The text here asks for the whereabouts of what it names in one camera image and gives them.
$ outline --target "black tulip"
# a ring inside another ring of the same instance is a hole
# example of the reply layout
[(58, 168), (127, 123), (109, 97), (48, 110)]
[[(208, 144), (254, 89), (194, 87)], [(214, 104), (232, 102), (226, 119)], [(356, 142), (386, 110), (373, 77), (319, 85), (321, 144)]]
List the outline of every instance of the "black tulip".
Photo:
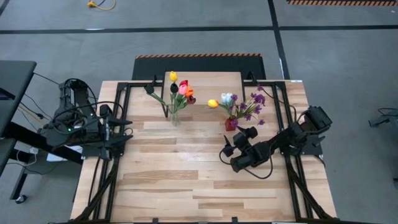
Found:
[(144, 89), (150, 95), (155, 92), (155, 89), (154, 89), (154, 87), (152, 85), (145, 85)]
[(173, 84), (170, 86), (170, 91), (171, 91), (172, 93), (178, 92), (178, 86), (177, 86), (177, 84), (173, 83)]

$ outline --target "red vase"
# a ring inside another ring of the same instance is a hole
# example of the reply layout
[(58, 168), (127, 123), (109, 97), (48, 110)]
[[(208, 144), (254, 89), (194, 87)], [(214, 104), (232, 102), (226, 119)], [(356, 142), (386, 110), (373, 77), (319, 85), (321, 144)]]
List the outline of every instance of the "red vase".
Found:
[(225, 131), (235, 131), (236, 126), (232, 126), (231, 121), (235, 120), (236, 118), (228, 118), (225, 121)]

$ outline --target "pink tulip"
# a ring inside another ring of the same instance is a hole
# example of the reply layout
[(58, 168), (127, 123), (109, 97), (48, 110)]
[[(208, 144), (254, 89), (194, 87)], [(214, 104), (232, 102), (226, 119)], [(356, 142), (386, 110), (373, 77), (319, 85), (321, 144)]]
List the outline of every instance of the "pink tulip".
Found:
[(178, 93), (181, 95), (185, 95), (187, 92), (187, 85), (180, 85), (180, 88), (178, 89)]

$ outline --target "white tulip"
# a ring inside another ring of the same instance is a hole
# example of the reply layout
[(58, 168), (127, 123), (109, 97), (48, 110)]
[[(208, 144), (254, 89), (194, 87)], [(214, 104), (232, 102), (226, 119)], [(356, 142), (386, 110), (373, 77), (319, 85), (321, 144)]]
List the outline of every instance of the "white tulip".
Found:
[(232, 93), (221, 94), (221, 102), (227, 104), (231, 101)]

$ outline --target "caster wheel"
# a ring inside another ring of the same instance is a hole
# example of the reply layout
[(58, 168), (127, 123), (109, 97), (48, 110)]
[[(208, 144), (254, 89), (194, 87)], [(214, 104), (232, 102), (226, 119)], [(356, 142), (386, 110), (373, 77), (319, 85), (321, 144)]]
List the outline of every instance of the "caster wheel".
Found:
[(15, 203), (20, 204), (20, 203), (24, 203), (27, 199), (26, 195), (20, 195), (16, 200)]

